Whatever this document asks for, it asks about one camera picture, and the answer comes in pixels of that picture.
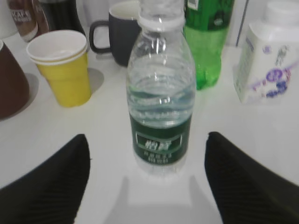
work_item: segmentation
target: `white table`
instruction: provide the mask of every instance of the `white table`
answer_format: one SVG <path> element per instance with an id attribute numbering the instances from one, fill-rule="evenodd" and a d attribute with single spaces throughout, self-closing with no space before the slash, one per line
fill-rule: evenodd
<path id="1" fill-rule="evenodd" d="M 65 109 L 28 59 L 20 37 L 5 43 L 28 74 L 36 97 L 21 113 L 0 122 L 0 188 L 84 133 L 93 160 L 76 224 L 221 224 L 204 171 L 210 131 L 222 133 L 266 167 L 299 184 L 299 79 L 292 77 L 279 105 L 241 105 L 232 80 L 239 49 L 225 48 L 218 84 L 197 93 L 183 170 L 174 178 L 157 180 L 143 173 L 133 156 L 125 68 L 110 55 L 89 52 L 93 96 L 81 107 Z"/>

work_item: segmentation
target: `green soda bottle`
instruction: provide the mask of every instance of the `green soda bottle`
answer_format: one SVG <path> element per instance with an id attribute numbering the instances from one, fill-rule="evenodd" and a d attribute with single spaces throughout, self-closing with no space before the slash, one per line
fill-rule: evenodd
<path id="1" fill-rule="evenodd" d="M 185 0 L 184 35 L 196 64 L 197 90 L 214 86 L 221 72 L 235 0 Z"/>

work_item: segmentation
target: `white milk carton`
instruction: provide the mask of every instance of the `white milk carton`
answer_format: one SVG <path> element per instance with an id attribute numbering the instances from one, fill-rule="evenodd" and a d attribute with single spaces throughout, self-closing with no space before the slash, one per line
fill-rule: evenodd
<path id="1" fill-rule="evenodd" d="M 235 89 L 242 103 L 282 96 L 299 66 L 299 4 L 269 2 L 260 21 L 249 25 Z"/>

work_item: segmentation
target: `water bottle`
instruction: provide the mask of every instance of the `water bottle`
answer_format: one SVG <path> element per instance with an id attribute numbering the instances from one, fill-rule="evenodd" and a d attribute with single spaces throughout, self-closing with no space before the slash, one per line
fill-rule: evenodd
<path id="1" fill-rule="evenodd" d="M 185 0 L 184 34 L 195 64 L 197 89 L 214 86 L 235 0 Z"/>
<path id="2" fill-rule="evenodd" d="M 135 157 L 152 175 L 177 173 L 187 152 L 196 77 L 183 9 L 183 0 L 141 0 L 142 32 L 128 65 Z"/>

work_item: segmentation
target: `paper cup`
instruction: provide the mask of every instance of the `paper cup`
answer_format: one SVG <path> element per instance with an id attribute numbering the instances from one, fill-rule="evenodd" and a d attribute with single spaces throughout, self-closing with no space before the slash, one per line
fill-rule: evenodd
<path id="1" fill-rule="evenodd" d="M 65 35 L 63 33 L 66 31 L 55 31 L 56 34 L 58 34 L 59 32 L 62 33 L 61 40 L 64 40 Z M 71 32 L 75 37 L 77 35 L 82 35 L 79 32 Z M 49 42 L 43 43 L 39 40 L 39 37 L 34 39 L 28 45 L 27 53 L 30 56 L 31 60 L 37 65 L 40 73 L 47 79 L 58 103 L 63 107 L 80 106 L 86 103 L 91 97 L 87 71 L 88 58 L 86 53 L 86 38 L 83 48 L 79 44 L 78 48 L 80 48 L 80 50 L 76 49 L 75 45 L 73 46 L 74 49 L 72 50 L 72 54 L 70 54 L 71 48 L 69 47 L 69 45 L 67 48 L 63 48 L 62 45 L 60 45 L 60 47 L 57 47 L 57 39 L 53 39 L 53 41 L 50 41 L 50 39 L 45 37 L 44 39 L 48 40 Z M 43 46 L 41 46 L 41 49 L 43 48 L 43 51 L 37 51 L 36 48 L 38 48 L 38 45 L 34 43 L 35 40 L 37 40 L 39 44 L 43 44 L 43 46 L 55 46 L 53 48 L 57 53 L 55 53 L 51 48 Z"/>
<path id="2" fill-rule="evenodd" d="M 87 45 L 86 37 L 73 30 L 58 30 L 43 34 L 27 46 L 30 58 L 36 61 L 55 62 L 72 58 Z"/>

